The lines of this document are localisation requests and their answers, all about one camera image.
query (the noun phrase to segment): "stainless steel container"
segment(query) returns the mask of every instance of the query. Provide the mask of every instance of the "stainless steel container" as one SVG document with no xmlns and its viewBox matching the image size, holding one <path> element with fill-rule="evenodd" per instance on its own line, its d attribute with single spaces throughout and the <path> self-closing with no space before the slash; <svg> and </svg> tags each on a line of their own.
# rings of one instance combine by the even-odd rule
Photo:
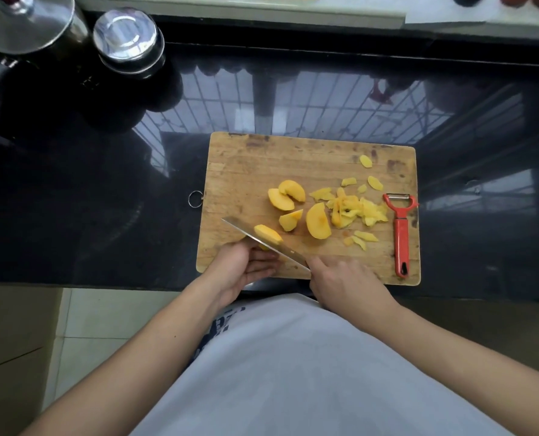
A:
<svg viewBox="0 0 539 436">
<path fill-rule="evenodd" d="M 104 65 L 124 76 L 146 79 L 164 65 L 163 34 L 140 10 L 106 12 L 96 21 L 92 37 Z"/>
<path fill-rule="evenodd" d="M 19 59 L 37 66 L 66 60 L 89 41 L 75 0 L 0 0 L 0 85 Z"/>
</svg>

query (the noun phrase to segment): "left hand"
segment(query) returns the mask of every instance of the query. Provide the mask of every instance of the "left hand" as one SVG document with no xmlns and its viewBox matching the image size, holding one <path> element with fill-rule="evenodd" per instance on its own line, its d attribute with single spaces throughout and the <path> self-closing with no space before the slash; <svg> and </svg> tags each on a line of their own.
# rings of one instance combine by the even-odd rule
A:
<svg viewBox="0 0 539 436">
<path fill-rule="evenodd" d="M 264 251 L 259 243 L 245 237 L 224 244 L 201 278 L 208 282 L 219 297 L 219 309 L 233 303 L 244 286 L 271 277 L 281 266 L 279 255 Z"/>
</svg>

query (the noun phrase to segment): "wooden cutting board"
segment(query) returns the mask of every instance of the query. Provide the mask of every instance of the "wooden cutting board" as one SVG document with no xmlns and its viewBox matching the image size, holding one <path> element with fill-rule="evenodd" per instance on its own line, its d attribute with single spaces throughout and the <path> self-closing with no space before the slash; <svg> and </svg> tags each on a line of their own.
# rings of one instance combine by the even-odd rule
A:
<svg viewBox="0 0 539 436">
<path fill-rule="evenodd" d="M 372 168 L 360 164 L 361 154 L 372 159 Z M 332 227 L 332 235 L 326 240 L 317 240 L 308 232 L 305 215 L 315 203 L 309 193 L 332 187 L 335 194 L 343 178 L 355 177 L 358 183 L 346 187 L 346 194 L 360 196 L 357 188 L 366 183 L 369 175 L 384 185 L 383 191 L 367 186 L 363 196 L 375 203 L 382 202 L 383 192 L 417 196 L 415 149 L 338 140 L 213 133 L 202 203 L 197 271 L 207 268 L 222 244 L 243 237 L 221 220 L 225 216 L 237 216 L 253 226 L 264 224 L 273 228 L 281 234 L 285 244 L 303 255 L 354 257 L 370 266 L 385 284 L 419 284 L 418 210 L 409 212 L 408 217 L 411 275 L 406 279 L 398 278 L 394 272 L 392 211 L 389 211 L 389 222 L 379 222 L 371 228 L 363 225 L 360 218 L 342 230 Z M 268 189 L 277 188 L 285 179 L 295 180 L 306 191 L 306 202 L 295 203 L 295 209 L 303 208 L 304 215 L 290 233 L 284 232 L 278 222 L 279 216 L 286 212 L 273 207 L 267 194 Z M 345 246 L 343 240 L 355 230 L 372 232 L 379 241 L 367 243 L 366 252 L 358 245 Z M 277 277 L 307 279 L 310 275 L 288 260 Z"/>
</svg>

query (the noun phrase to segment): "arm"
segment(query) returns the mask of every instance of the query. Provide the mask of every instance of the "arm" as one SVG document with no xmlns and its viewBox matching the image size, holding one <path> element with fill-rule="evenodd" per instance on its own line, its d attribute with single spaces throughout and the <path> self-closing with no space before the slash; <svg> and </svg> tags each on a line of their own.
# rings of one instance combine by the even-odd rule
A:
<svg viewBox="0 0 539 436">
<path fill-rule="evenodd" d="M 308 260 L 317 300 L 517 435 L 539 435 L 539 372 L 403 308 L 360 263 Z"/>
<path fill-rule="evenodd" d="M 181 375 L 219 310 L 246 284 L 275 273 L 276 254 L 255 245 L 224 245 L 203 275 L 22 436 L 128 435 Z"/>
</svg>

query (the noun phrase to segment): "white tile floor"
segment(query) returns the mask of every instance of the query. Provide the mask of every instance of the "white tile floor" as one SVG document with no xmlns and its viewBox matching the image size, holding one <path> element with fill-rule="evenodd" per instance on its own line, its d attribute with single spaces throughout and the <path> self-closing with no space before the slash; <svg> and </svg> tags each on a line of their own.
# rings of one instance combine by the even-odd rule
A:
<svg viewBox="0 0 539 436">
<path fill-rule="evenodd" d="M 65 288 L 43 409 L 104 362 L 178 294 Z"/>
</svg>

